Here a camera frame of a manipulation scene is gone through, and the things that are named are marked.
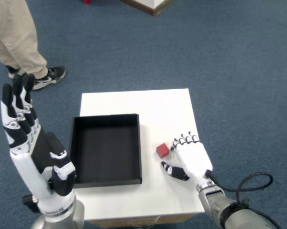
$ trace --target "black cable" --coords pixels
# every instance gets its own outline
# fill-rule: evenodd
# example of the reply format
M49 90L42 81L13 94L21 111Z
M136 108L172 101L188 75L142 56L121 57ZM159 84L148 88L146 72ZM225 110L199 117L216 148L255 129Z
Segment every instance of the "black cable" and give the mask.
M236 200L237 203L240 206L243 206L243 208L252 210L253 212L263 216L264 218L266 218L268 221L270 221L277 229L281 229L281 227L266 213L259 211L259 210L255 210L249 207L248 202L249 199L245 198L242 201L240 201L240 192L251 192L251 191L258 191L258 190L263 190L266 187L270 186L273 183L273 176L270 173L267 172L257 172L257 173L253 173L247 177L245 177L240 184L238 185L237 189L232 189L232 188L226 188L222 185L220 185L220 183L218 182L218 180L216 179L216 177L214 176L213 172L211 170L207 170L205 173L205 176L207 178L210 178L216 185L218 185L221 189L228 191L228 192L235 192L236 193ZM242 186L249 181L250 179L254 178L254 177L258 177L258 176L267 176L269 177L269 182L267 182L266 184L262 185L262 186L258 186L258 187L251 187L251 188L242 188Z

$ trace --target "robot forearm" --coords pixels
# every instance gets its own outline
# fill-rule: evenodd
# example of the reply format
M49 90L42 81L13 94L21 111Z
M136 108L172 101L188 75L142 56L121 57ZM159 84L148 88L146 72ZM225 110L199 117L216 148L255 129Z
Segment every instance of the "robot forearm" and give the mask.
M250 209L240 208L235 200L226 197L211 180L198 189L206 214L224 229L271 229L272 227Z

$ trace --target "metal wrist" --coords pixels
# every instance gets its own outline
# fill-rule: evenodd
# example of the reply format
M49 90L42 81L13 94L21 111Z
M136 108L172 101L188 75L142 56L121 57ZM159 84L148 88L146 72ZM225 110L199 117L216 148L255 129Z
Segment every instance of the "metal wrist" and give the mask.
M215 183L211 180L211 181L208 181L202 185L196 185L196 190L197 190L197 192L200 192L201 190L203 190L207 187L212 187L212 186L215 186Z

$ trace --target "red cube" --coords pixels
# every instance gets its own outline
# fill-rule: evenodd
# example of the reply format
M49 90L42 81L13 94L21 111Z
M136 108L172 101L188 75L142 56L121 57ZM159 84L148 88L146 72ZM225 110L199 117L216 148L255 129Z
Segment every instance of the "red cube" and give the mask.
M162 143L161 145L159 145L156 148L156 151L157 151L160 158L167 156L170 152L169 148L167 147L167 145L165 143Z

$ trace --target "person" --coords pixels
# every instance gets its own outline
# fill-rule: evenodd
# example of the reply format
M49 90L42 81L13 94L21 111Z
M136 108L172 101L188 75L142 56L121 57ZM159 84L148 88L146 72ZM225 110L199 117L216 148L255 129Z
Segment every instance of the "person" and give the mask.
M57 83L66 74L62 66L47 68L26 0L0 0L0 62L11 79L15 74L33 74L33 90Z

